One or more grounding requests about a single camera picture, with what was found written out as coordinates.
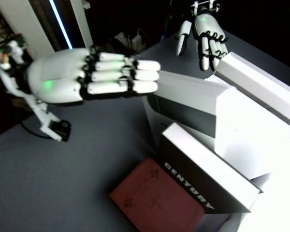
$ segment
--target robotic hand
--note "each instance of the robotic hand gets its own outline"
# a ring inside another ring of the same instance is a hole
[[[190,21],[186,20],[178,33],[176,55],[180,56],[186,49],[187,39],[190,35],[191,27],[193,26],[193,34],[198,41],[197,50],[199,50],[201,67],[204,71],[208,70],[210,59],[215,69],[219,60],[228,53],[225,45],[228,39],[218,22],[212,16],[212,12],[217,12],[220,9],[220,5],[214,1],[215,0],[209,0],[202,3],[196,1],[192,5],[193,19]],[[209,8],[204,6],[207,2],[209,2]]]
[[[27,64],[20,38],[0,52],[0,78],[11,94],[26,100],[41,122],[40,130],[56,141],[68,140],[71,125],[49,112],[48,103],[134,97],[158,89],[160,64],[156,61],[91,47],[63,50]]]

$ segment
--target green light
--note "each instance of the green light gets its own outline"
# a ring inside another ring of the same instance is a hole
[[[53,87],[53,81],[45,81],[44,82],[44,88],[46,90],[50,90]]]

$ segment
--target red box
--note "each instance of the red box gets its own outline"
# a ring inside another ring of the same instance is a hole
[[[141,232],[191,232],[204,209],[151,158],[110,194]]]

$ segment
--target table surface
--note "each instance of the table surface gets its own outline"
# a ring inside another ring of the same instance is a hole
[[[230,35],[228,48],[290,84],[290,68]],[[165,39],[142,57],[162,69],[206,78],[195,41],[175,56],[176,41]],[[72,123],[67,143],[36,138],[19,125],[0,135],[0,232],[133,232],[135,228],[108,198],[146,156],[155,153],[140,98],[85,102],[54,108]],[[32,116],[24,122],[38,132]],[[228,215],[206,215],[196,232],[216,232]]]

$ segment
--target white light bar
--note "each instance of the white light bar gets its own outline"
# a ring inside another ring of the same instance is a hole
[[[290,125],[290,87],[231,52],[225,56],[215,75]]]
[[[56,7],[56,5],[54,3],[54,0],[49,0],[49,3],[50,3],[50,5],[53,8],[54,14],[56,16],[56,19],[57,19],[57,21],[59,23],[60,29],[61,29],[62,34],[63,34],[63,36],[64,36],[64,38],[65,38],[65,40],[67,42],[67,45],[68,45],[69,49],[73,49],[72,44],[70,42],[70,39],[68,37],[68,34],[67,34],[67,32],[66,32],[66,30],[64,28],[64,25],[63,25],[63,23],[61,21],[60,15],[59,15],[58,10],[57,10],[57,7]]]

